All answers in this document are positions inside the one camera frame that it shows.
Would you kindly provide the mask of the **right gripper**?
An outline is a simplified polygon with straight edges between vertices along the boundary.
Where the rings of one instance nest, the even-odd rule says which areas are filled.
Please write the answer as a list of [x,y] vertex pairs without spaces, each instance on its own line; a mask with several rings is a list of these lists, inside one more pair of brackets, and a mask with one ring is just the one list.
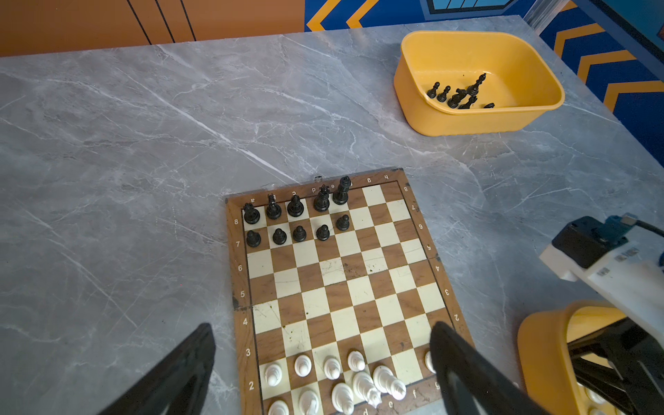
[[[449,414],[546,414],[449,325],[437,322],[432,365]],[[576,380],[625,414],[663,413],[663,349],[629,318],[568,343]]]

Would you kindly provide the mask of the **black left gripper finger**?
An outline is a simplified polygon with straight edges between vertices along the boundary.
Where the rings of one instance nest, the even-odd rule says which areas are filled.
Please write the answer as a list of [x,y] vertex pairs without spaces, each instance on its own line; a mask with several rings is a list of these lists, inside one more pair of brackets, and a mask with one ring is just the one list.
[[200,324],[103,414],[200,414],[214,368],[210,323]]

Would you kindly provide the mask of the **wooden chess board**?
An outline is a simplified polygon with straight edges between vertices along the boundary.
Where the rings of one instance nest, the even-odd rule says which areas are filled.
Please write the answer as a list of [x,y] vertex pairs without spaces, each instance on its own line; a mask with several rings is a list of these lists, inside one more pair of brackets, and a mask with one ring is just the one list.
[[[401,168],[351,176],[349,200],[333,202],[340,179],[261,190],[226,201],[240,407],[265,414],[276,403],[299,413],[305,392],[317,395],[321,414],[336,413],[331,396],[363,371],[387,368],[404,382],[406,395],[382,396],[378,406],[356,397],[358,414],[403,414],[441,400],[441,388],[425,357],[432,327],[451,326],[464,339],[470,332],[425,223],[413,187]],[[313,202],[330,187],[330,208]],[[276,221],[266,216],[268,195],[282,207]],[[291,217],[287,204],[298,195],[304,213]],[[243,207],[260,212],[254,225]],[[348,214],[350,228],[336,228]],[[321,241],[323,224],[330,238]],[[307,232],[292,240],[296,226]],[[285,244],[273,233],[287,233]],[[258,232],[249,247],[247,232]]]

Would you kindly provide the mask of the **near yellow tray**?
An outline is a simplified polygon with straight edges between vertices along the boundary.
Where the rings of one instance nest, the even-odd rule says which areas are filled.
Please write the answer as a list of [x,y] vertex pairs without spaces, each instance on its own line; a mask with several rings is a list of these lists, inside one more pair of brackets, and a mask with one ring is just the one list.
[[551,414],[645,414],[638,391],[619,385],[617,404],[578,380],[568,344],[613,323],[631,320],[603,301],[577,301],[564,309],[528,316],[518,332],[518,351],[528,396]]

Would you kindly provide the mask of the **yellow tray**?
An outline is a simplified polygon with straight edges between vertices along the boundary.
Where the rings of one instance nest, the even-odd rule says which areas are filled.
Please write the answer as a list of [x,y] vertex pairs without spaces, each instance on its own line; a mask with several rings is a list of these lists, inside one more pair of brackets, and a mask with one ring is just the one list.
[[613,323],[631,320],[603,301],[577,301],[564,309],[528,316],[518,332],[518,351],[528,396],[551,414],[645,414],[638,391],[619,385],[617,404],[578,380],[568,344]]
[[519,131],[565,100],[546,62],[510,34],[416,31],[400,49],[394,88],[425,136]]

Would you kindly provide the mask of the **black pawn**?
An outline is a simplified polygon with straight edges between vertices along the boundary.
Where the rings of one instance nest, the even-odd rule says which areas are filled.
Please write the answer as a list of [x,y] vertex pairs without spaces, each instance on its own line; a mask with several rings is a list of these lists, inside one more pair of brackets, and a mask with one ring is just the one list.
[[349,215],[344,214],[343,216],[338,218],[335,225],[336,225],[336,228],[341,232],[345,232],[345,231],[349,230],[349,228],[350,228]]
[[262,237],[258,232],[249,230],[247,232],[246,242],[249,247],[255,248],[259,247],[262,241]]
[[303,242],[307,239],[307,232],[301,225],[296,226],[292,233],[292,240],[295,242]]
[[330,229],[326,224],[323,224],[316,230],[316,238],[321,241],[326,241],[330,238]]
[[283,229],[281,229],[281,228],[276,228],[275,229],[275,231],[273,233],[273,242],[276,245],[281,246],[281,245],[285,244],[285,242],[287,242],[287,239],[288,239],[287,233],[285,233],[285,231]]

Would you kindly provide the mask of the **black rook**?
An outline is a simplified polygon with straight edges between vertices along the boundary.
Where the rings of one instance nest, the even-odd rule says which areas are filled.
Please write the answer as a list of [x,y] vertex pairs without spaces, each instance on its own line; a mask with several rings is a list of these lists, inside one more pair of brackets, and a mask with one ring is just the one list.
[[243,207],[244,221],[249,225],[254,225],[260,220],[260,212],[252,203],[246,203]]

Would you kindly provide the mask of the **black knight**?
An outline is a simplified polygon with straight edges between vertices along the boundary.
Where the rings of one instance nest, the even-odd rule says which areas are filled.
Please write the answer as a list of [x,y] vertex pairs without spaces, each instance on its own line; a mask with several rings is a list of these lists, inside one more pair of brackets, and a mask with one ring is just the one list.
[[268,195],[268,205],[266,207],[266,216],[272,221],[276,221],[282,215],[282,207],[277,203],[276,196]]

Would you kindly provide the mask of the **black bishop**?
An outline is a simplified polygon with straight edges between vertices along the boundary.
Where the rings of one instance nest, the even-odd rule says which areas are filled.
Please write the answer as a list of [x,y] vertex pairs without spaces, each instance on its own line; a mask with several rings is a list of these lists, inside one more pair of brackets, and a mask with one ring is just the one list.
[[288,202],[287,213],[291,217],[299,217],[304,213],[304,204],[298,195],[293,195]]

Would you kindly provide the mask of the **black king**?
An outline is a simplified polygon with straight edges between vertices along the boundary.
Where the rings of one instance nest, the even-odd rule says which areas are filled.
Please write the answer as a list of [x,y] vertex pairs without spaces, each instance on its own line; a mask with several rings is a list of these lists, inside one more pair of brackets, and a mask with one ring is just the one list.
[[349,190],[352,186],[352,181],[349,176],[344,176],[340,179],[339,185],[333,193],[333,202],[336,205],[344,205],[349,200]]

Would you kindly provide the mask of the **black queen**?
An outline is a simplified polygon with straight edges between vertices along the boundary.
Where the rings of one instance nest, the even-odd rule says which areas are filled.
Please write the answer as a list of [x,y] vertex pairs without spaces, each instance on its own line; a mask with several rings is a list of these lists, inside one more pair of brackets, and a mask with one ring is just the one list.
[[322,185],[318,195],[316,196],[313,207],[317,212],[327,212],[330,208],[330,187],[326,184]]

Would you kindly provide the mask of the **far yellow tray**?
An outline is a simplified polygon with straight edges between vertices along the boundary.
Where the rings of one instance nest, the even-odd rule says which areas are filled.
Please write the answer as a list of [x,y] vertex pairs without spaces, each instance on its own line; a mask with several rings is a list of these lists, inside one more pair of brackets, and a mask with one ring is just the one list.
[[519,131],[565,100],[546,62],[510,34],[416,31],[400,49],[394,88],[425,136]]

